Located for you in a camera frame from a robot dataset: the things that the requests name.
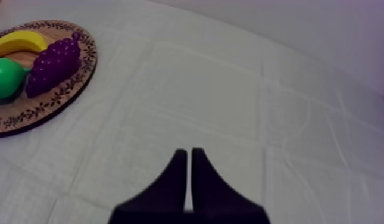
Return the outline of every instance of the green apple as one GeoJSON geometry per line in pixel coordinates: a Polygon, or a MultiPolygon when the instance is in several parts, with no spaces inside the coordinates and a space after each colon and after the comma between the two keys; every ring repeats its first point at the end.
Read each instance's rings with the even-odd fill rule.
{"type": "Polygon", "coordinates": [[[8,58],[0,58],[0,99],[10,97],[30,70],[8,58]]]}

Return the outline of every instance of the wooden plate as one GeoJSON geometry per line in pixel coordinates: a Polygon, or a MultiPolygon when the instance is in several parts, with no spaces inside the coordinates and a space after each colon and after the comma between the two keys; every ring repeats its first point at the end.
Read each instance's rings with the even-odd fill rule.
{"type": "MultiPolygon", "coordinates": [[[[53,118],[73,102],[84,90],[97,64],[96,43],[86,30],[78,25],[59,20],[41,20],[25,23],[0,33],[0,37],[16,30],[32,30],[40,33],[47,44],[70,38],[73,32],[80,32],[79,47],[82,65],[71,78],[61,82],[49,92],[28,98],[24,92],[12,103],[0,105],[0,137],[15,135],[53,118]]],[[[31,67],[38,56],[29,52],[16,52],[6,56],[24,67],[31,67]]]]}

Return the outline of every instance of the yellow banana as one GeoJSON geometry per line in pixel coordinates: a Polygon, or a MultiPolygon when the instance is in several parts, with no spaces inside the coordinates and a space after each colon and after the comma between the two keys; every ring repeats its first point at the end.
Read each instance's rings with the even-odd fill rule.
{"type": "Polygon", "coordinates": [[[0,57],[17,51],[40,53],[46,49],[43,36],[29,30],[15,31],[0,38],[0,57]]]}

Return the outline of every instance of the grape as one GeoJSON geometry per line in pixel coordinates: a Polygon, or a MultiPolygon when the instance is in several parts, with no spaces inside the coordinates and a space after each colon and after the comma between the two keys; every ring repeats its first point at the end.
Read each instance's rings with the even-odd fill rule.
{"type": "Polygon", "coordinates": [[[60,82],[70,78],[80,67],[80,33],[74,32],[72,39],[65,38],[50,44],[35,59],[25,92],[29,98],[50,91],[60,82]]]}

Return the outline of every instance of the white tablecloth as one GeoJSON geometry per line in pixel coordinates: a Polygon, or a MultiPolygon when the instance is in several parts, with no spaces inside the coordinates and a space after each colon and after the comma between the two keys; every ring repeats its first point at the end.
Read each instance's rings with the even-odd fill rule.
{"type": "Polygon", "coordinates": [[[0,224],[106,223],[192,147],[273,223],[384,223],[384,102],[337,69],[148,1],[2,0],[0,31],[41,19],[88,29],[99,63],[60,115],[0,139],[0,224]]]}

